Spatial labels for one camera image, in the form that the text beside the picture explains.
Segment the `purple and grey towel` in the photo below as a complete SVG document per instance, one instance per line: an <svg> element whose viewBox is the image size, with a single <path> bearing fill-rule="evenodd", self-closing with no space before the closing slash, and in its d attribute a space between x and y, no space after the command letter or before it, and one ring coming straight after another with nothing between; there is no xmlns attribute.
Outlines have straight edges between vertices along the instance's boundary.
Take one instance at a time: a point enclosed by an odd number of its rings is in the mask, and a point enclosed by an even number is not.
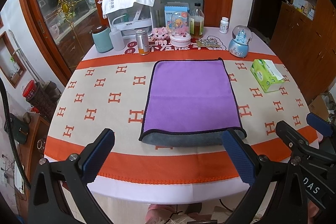
<svg viewBox="0 0 336 224"><path fill-rule="evenodd" d="M247 137L223 59L155 63L139 141L173 148L222 145L228 129Z"/></svg>

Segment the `green tissue pack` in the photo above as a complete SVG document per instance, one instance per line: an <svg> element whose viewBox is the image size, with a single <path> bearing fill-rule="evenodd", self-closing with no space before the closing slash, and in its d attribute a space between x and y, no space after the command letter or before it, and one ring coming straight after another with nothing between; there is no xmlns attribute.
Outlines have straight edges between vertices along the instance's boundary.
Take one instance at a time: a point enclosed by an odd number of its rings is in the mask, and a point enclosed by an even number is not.
<svg viewBox="0 0 336 224"><path fill-rule="evenodd" d="M279 90L285 82L272 60L254 59L250 71L265 93Z"/></svg>

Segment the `wooden cabinet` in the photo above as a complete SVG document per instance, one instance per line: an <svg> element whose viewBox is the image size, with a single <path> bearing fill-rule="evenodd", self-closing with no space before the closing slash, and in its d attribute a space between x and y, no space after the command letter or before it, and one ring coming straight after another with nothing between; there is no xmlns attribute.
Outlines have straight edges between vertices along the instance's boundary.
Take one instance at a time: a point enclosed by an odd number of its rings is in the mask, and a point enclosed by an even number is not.
<svg viewBox="0 0 336 224"><path fill-rule="evenodd" d="M283 0L270 48L312 102L335 83L335 5Z"/></svg>

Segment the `red lidded jar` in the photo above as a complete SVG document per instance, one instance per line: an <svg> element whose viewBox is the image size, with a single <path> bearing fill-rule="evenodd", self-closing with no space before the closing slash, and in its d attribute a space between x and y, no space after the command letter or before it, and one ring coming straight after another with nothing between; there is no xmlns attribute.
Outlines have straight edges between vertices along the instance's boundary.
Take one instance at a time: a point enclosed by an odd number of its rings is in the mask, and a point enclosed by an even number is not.
<svg viewBox="0 0 336 224"><path fill-rule="evenodd" d="M26 85L26 87L23 90L23 96L26 99L31 98L37 90L37 85L34 80L30 80L29 83Z"/></svg>

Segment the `blue castle snow globe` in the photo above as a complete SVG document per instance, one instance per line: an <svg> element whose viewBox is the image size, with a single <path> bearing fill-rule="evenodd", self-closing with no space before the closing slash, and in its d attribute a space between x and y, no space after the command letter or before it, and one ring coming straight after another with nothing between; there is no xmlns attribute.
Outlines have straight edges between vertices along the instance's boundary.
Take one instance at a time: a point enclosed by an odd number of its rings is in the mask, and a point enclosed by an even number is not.
<svg viewBox="0 0 336 224"><path fill-rule="evenodd" d="M232 31L228 51L235 57L245 58L248 55L251 40L251 30L246 26L238 25Z"/></svg>

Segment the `white pill bottle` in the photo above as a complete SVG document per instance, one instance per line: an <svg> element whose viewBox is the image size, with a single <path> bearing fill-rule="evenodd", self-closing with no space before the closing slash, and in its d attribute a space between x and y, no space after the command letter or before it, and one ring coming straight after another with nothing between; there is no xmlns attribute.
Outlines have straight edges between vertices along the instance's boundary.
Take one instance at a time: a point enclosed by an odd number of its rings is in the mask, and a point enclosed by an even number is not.
<svg viewBox="0 0 336 224"><path fill-rule="evenodd" d="M226 34L228 32L229 19L227 17L222 17L220 21L219 32Z"/></svg>

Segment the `duck dome music box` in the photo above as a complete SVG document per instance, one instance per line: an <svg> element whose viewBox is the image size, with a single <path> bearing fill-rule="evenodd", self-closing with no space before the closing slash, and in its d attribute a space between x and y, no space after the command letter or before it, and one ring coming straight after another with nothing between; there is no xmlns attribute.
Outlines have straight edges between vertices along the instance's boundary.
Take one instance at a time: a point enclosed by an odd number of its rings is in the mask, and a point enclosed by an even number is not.
<svg viewBox="0 0 336 224"><path fill-rule="evenodd" d="M170 29L170 43L177 48L188 47L191 44L190 15L185 26L173 26Z"/></svg>

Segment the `glass bottle yellow liquid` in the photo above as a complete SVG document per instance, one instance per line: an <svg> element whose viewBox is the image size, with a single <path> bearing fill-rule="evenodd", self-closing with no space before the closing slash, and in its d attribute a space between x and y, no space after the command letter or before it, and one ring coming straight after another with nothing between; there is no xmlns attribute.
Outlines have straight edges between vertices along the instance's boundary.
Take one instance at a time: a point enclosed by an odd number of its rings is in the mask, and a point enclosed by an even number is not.
<svg viewBox="0 0 336 224"><path fill-rule="evenodd" d="M190 35L193 38L202 38L204 31L205 15L200 3L195 3L195 8L190 14Z"/></svg>

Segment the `pink block pig figure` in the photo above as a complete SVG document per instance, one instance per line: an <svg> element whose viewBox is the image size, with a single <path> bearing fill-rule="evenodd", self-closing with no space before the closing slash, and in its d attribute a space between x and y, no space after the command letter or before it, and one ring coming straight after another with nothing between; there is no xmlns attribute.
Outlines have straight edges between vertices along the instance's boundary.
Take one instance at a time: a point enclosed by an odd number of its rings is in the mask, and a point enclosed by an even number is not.
<svg viewBox="0 0 336 224"><path fill-rule="evenodd" d="M151 40L152 41L164 41L169 38L169 30L166 27L154 28L151 31Z"/></svg>

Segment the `light blue carton box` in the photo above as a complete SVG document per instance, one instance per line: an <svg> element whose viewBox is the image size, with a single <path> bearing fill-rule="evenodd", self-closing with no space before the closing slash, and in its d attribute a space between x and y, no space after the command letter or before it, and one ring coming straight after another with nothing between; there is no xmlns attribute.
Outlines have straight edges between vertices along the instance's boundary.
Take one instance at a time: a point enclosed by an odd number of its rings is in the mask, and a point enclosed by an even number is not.
<svg viewBox="0 0 336 224"><path fill-rule="evenodd" d="M188 21L189 10L188 3L167 2L164 7L166 28L185 26Z"/></svg>

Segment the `teal cylindrical humidifier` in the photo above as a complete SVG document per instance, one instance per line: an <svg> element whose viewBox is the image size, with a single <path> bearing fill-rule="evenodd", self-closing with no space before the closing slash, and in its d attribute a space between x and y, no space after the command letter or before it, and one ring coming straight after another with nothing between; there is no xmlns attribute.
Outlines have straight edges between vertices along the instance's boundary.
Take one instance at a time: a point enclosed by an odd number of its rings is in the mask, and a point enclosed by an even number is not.
<svg viewBox="0 0 336 224"><path fill-rule="evenodd" d="M110 28L106 25L99 25L93 29L92 38L97 52L105 53L113 49L109 34Z"/></svg>

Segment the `translucent plastic squeeze bottle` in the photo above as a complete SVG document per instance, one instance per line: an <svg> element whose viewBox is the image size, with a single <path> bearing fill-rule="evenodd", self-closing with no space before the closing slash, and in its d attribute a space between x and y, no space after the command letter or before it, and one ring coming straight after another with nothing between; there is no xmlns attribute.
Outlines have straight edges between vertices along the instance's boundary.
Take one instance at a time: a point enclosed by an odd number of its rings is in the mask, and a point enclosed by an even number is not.
<svg viewBox="0 0 336 224"><path fill-rule="evenodd" d="M109 37L115 51L121 51L125 48L125 43L121 31L116 27L110 28Z"/></svg>

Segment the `silver orange metal can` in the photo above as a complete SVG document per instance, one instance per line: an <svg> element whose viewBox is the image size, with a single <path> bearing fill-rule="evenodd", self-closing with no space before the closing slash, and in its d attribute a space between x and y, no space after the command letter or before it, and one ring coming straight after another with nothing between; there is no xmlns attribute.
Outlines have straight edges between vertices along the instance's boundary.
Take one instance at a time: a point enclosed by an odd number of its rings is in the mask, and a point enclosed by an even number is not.
<svg viewBox="0 0 336 224"><path fill-rule="evenodd" d="M147 55L150 52L149 39L145 30L136 30L135 38L140 55Z"/></svg>

